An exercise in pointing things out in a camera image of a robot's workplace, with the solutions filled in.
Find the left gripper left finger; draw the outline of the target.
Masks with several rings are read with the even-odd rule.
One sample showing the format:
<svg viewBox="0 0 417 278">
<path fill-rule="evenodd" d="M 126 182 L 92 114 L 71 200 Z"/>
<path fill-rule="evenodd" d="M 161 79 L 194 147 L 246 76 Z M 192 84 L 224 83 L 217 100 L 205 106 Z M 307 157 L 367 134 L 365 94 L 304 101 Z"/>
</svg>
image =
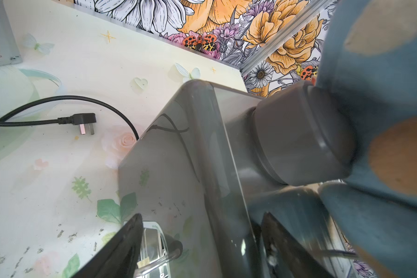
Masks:
<svg viewBox="0 0 417 278">
<path fill-rule="evenodd" d="M 132 278 L 143 231 L 142 216 L 135 214 L 73 278 Z"/>
</svg>

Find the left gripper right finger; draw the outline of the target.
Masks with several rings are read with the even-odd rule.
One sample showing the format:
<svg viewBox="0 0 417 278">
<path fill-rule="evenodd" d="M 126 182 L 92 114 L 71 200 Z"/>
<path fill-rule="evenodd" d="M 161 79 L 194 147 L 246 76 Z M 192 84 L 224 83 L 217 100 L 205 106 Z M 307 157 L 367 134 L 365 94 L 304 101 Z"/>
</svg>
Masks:
<svg viewBox="0 0 417 278">
<path fill-rule="evenodd" d="M 261 235 L 269 272 L 273 278 L 278 277 L 281 263 L 294 278 L 332 277 L 270 212 L 263 216 Z"/>
</svg>

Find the blue patterned cleaning cloth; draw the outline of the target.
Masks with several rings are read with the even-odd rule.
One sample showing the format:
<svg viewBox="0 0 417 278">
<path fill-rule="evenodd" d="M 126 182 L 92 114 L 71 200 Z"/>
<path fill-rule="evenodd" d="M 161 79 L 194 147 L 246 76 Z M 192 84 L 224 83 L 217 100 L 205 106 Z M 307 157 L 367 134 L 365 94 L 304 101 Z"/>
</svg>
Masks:
<svg viewBox="0 0 417 278">
<path fill-rule="evenodd" d="M 417 1 L 341 1 L 317 86 L 356 131 L 351 173 L 322 202 L 380 278 L 417 278 Z"/>
</svg>

